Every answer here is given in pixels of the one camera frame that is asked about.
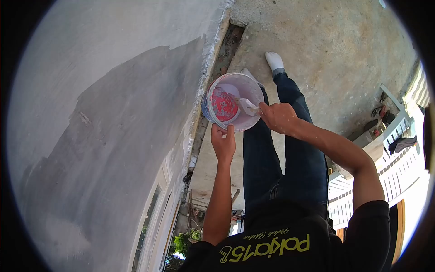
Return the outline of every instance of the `black t-shirt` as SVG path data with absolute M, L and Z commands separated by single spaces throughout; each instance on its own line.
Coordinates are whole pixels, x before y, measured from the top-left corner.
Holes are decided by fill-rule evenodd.
M 189 248 L 179 271 L 380 271 L 390 245 L 389 206 L 371 201 L 353 214 L 346 239 L 321 208 L 270 200 L 246 215 L 244 232 L 217 246 Z

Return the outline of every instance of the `jeans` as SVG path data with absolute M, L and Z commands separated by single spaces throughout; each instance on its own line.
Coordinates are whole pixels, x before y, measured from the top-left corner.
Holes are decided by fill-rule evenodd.
M 296 83 L 285 72 L 275 75 L 281 103 L 289 103 L 297 116 L 313 123 Z M 261 88 L 264 101 L 268 96 Z M 322 151 L 304 141 L 285 136 L 285 175 L 282 174 L 271 130 L 260 119 L 243 132 L 243 187 L 246 213 L 272 198 L 302 203 L 326 204 L 328 171 Z

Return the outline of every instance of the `striped awning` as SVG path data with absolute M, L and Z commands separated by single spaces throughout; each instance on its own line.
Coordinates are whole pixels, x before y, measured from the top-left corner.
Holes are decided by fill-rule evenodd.
M 426 80 L 426 73 L 421 62 L 418 64 L 417 72 L 415 73 L 414 79 L 409 85 L 408 91 L 403 97 L 403 101 L 407 104 L 409 104 L 410 101 L 414 101 L 421 107 L 427 107 L 429 105 L 428 83 Z

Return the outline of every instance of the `gray wall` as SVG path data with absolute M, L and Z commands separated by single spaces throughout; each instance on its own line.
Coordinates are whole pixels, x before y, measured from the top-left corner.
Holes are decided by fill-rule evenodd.
M 169 152 L 171 183 L 181 182 L 225 5 L 60 0 L 36 29 L 14 82 L 7 153 L 25 225 L 54 271 L 130 268 Z

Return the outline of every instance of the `foot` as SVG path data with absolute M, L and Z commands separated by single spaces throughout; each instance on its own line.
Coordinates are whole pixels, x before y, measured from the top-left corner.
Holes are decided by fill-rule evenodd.
M 268 61 L 269 67 L 272 72 L 278 68 L 284 69 L 284 63 L 282 62 L 281 56 L 275 52 L 266 52 L 266 60 Z
M 243 68 L 243 70 L 240 71 L 242 74 L 247 75 L 248 77 L 252 78 L 253 80 L 255 80 L 255 82 L 258 83 L 258 85 L 260 85 L 261 87 L 264 88 L 264 85 L 261 84 L 260 82 L 258 82 L 258 80 L 255 79 L 255 77 L 251 74 L 251 72 L 245 67 Z

